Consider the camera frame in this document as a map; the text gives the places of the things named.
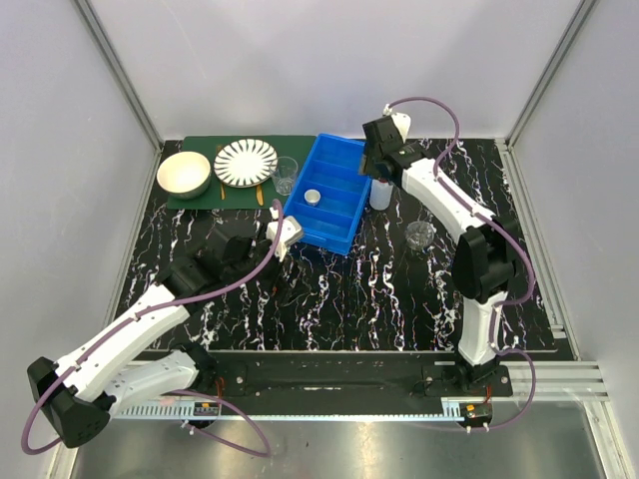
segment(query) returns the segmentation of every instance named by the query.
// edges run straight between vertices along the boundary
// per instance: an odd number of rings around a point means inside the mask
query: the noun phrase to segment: metal floor
[[[495,422],[513,415],[495,404]],[[605,477],[585,413],[576,403],[534,403],[502,431],[467,436],[415,423],[262,422],[275,456],[252,458],[176,423],[116,420],[78,453],[73,479],[540,478]],[[260,447],[239,421],[212,426]]]

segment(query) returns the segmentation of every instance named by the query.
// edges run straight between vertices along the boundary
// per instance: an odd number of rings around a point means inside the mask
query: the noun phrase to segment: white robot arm
[[[410,117],[390,114],[363,125],[366,147],[360,172],[393,181],[420,200],[444,225],[457,245],[453,281],[464,295],[463,331],[457,351],[472,382],[486,373],[495,359],[493,338],[499,329],[499,306],[515,276],[515,252],[476,215],[494,219],[444,173],[435,174],[435,160],[426,158],[420,144],[407,144]],[[514,220],[497,220],[510,232]],[[496,320],[490,325],[493,310]]]
[[[272,213],[277,219],[278,211],[272,209]],[[255,239],[224,238],[226,246],[221,256],[203,245],[174,260],[133,306],[94,338],[56,362],[41,357],[27,368],[35,401],[42,404],[43,413],[67,447],[85,444],[112,417],[133,405],[174,390],[209,390],[215,385],[216,362],[202,346],[193,343],[157,361],[126,369],[150,343],[186,321],[204,303],[171,305],[148,313],[145,309],[242,281],[259,262],[267,261],[277,230],[278,222],[272,222]],[[283,260],[303,234],[295,218],[283,219],[280,239],[273,246],[275,254],[260,272],[264,285],[277,291],[284,289]]]

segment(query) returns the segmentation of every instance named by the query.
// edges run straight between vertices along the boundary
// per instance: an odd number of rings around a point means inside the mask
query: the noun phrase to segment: white bowl
[[[321,193],[317,190],[306,190],[304,193],[304,200],[307,204],[315,207],[321,200]]]
[[[196,152],[181,152],[166,158],[156,175],[160,187],[170,195],[189,200],[201,195],[211,182],[211,163]]]

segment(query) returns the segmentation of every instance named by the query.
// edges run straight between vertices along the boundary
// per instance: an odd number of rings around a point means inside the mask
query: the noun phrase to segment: black marble table surface
[[[433,158],[444,140],[425,141]],[[168,144],[164,156],[180,143]],[[497,148],[491,140],[464,140],[443,170],[475,200],[498,214],[516,216]],[[214,228],[234,224],[255,230],[270,221],[261,211],[170,211],[167,195],[153,186],[119,301],[120,315],[160,269]],[[404,230],[415,220],[432,222],[433,245],[414,252]],[[200,316],[175,327],[150,346],[162,351],[192,340],[209,349],[247,350],[445,350],[462,328],[462,296],[450,276],[450,236],[416,199],[395,189],[390,207],[367,207],[348,256],[299,243],[292,249],[291,298],[275,307],[265,288],[250,283],[209,303]],[[526,290],[525,275],[510,297]],[[521,306],[504,308],[504,344],[554,349],[538,288]]]

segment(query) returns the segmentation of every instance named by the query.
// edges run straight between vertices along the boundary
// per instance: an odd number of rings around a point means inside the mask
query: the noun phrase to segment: striped plate
[[[259,185],[271,177],[278,154],[262,140],[239,140],[226,145],[216,156],[213,171],[222,183],[234,188]]]

